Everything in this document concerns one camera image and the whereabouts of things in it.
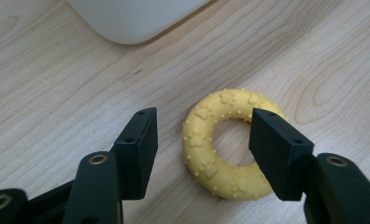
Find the white container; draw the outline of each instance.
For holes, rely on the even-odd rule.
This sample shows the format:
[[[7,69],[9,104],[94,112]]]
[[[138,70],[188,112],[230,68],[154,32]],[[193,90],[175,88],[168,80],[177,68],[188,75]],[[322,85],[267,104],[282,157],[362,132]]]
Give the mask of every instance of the white container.
[[[209,0],[67,0],[99,35],[121,44],[144,42]]]

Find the wooden table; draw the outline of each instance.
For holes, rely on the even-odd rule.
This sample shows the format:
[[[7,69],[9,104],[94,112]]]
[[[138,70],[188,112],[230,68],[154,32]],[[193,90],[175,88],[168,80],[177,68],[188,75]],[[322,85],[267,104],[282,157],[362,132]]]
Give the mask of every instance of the wooden table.
[[[182,122],[224,88],[263,93],[314,154],[345,156],[370,179],[370,1],[213,1],[123,46],[65,1],[0,0],[0,189],[34,198],[62,185],[137,110],[156,106],[159,150],[146,198],[124,202],[126,223],[305,223],[303,203],[233,202],[193,180]],[[227,120],[214,144],[229,163],[250,164],[248,136],[248,124]]]

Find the yellow ring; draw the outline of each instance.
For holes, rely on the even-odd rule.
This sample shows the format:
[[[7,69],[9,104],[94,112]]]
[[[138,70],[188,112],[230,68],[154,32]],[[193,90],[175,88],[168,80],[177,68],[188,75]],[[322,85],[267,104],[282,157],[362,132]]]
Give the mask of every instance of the yellow ring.
[[[196,180],[213,195],[233,200],[258,200],[272,189],[257,163],[236,167],[222,160],[213,147],[212,134],[224,119],[251,121],[252,108],[279,114],[278,105],[261,94],[241,90],[223,90],[200,101],[187,117],[182,132],[185,163]]]

